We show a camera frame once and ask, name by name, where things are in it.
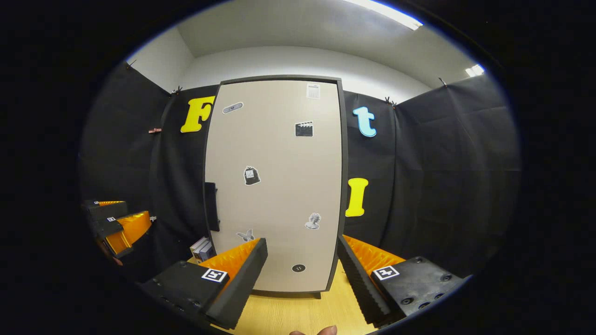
finger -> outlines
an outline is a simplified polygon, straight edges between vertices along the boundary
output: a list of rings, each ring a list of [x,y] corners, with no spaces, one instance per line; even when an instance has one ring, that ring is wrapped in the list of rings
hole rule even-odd
[[[317,335],[337,335],[337,326],[323,328]]]

ceiling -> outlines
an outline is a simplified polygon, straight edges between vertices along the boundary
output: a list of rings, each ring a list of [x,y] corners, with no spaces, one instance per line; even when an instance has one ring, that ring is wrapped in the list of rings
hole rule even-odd
[[[366,58],[431,88],[467,78],[475,62],[437,31],[412,31],[342,0],[234,0],[178,25],[193,56],[251,46],[309,46]]]

white wall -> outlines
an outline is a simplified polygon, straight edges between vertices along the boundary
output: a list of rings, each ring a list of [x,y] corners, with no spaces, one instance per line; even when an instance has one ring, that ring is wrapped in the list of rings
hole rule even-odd
[[[184,89],[264,75],[339,77],[345,91],[400,103],[431,90],[399,71],[341,52],[301,46],[260,46],[197,57],[186,69]]]
[[[193,62],[178,28],[171,28],[145,44],[126,62],[167,92],[178,88],[188,66]]]

door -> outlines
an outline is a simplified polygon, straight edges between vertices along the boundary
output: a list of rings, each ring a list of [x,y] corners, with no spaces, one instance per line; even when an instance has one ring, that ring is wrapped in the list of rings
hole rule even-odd
[[[218,253],[267,239],[268,258],[255,290],[324,291],[343,227],[337,84],[221,85],[209,125],[205,181],[218,189],[220,231],[212,232]]]

wooden floor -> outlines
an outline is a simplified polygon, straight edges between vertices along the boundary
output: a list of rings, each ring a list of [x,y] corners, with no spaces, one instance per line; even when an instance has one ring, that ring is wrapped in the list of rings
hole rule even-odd
[[[194,258],[188,261],[196,263]],[[321,293],[321,299],[312,294],[292,298],[251,294],[236,328],[224,331],[242,335],[288,335],[299,330],[306,335],[316,335],[330,325],[336,325],[341,335],[363,335],[376,330],[364,321],[339,260],[331,290]]]

